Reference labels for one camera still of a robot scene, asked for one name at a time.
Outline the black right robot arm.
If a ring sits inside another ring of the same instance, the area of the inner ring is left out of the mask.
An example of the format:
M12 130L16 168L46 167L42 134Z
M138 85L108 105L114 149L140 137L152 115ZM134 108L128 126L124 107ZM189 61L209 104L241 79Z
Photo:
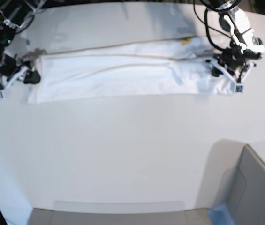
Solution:
M27 29L46 3L45 0L8 0L0 7L0 97L16 81L38 84L41 76L33 62L5 53L17 34Z

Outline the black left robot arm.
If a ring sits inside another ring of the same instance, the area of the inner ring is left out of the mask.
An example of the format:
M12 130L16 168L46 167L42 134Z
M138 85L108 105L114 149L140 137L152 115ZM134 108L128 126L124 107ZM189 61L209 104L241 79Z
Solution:
M247 78L253 67L254 61L262 58L265 46L258 38L246 13L238 7L239 0L202 0L205 6L203 24L206 37L211 46L219 51L212 59L207 60L212 64L212 75L224 75L232 83L240 86ZM220 47L213 42L208 24L208 13L215 12L219 15L220 27L229 37L229 47Z

